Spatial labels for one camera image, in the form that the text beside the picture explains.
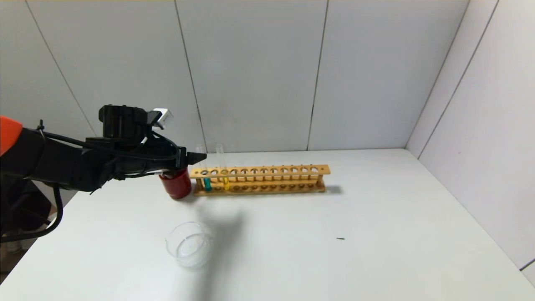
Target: glass test tube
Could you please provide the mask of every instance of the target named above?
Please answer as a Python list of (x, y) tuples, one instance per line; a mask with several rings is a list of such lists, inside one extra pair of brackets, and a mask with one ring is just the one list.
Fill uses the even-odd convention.
[[(200, 154), (206, 154), (206, 149), (204, 149), (204, 145), (202, 143), (197, 144), (196, 150)], [(208, 169), (206, 168), (206, 163), (204, 160), (199, 162), (199, 167), (202, 169), (201, 175), (204, 176), (208, 174)], [(210, 178), (205, 178), (203, 179), (203, 181), (204, 181), (204, 190), (206, 191), (212, 190), (212, 184), (210, 184)]]
[[(227, 164), (225, 163), (225, 152), (223, 151), (223, 145), (221, 143), (216, 144), (216, 153), (217, 160), (219, 161), (219, 168), (221, 168), (221, 173), (223, 175), (226, 175), (228, 173), (228, 170)], [(229, 190), (231, 188), (231, 184), (229, 183), (227, 177), (223, 178), (223, 188), (225, 190)]]

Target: test tube rack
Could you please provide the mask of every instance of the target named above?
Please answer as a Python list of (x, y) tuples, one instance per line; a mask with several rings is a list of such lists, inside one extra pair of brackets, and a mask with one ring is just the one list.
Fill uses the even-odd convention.
[[(281, 165), (221, 168), (195, 168), (189, 177), (197, 181), (193, 195), (237, 195), (325, 192), (324, 175), (328, 165)], [(211, 189), (203, 184), (210, 179)]]

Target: test tube with blue liquid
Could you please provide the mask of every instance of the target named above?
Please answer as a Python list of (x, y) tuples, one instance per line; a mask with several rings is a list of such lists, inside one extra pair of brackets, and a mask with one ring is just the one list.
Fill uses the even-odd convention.
[[(206, 149), (204, 148), (204, 145), (202, 143), (197, 144), (196, 150), (200, 154), (206, 154)], [(205, 176), (208, 174), (208, 169), (206, 168), (206, 162), (205, 160), (199, 162), (199, 167), (201, 168), (201, 175)], [(204, 178), (204, 190), (211, 191), (212, 190), (212, 184), (210, 183), (210, 178)]]

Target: red cup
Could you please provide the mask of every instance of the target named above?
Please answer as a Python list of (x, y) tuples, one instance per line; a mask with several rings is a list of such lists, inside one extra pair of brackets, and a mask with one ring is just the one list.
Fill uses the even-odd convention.
[(178, 200), (187, 196), (192, 191), (192, 182), (189, 179), (188, 170), (179, 171), (174, 177), (167, 178), (160, 175), (165, 191), (172, 199)]

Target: white table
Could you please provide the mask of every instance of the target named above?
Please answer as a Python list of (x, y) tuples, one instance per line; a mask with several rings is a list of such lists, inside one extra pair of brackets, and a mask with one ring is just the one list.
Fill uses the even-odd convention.
[[(227, 155), (229, 166), (311, 163), (330, 165), (324, 194), (174, 201), (155, 176), (78, 193), (0, 285), (0, 300), (535, 300), (406, 150)], [(164, 237), (199, 219), (217, 224), (225, 245), (214, 264), (186, 270)]]

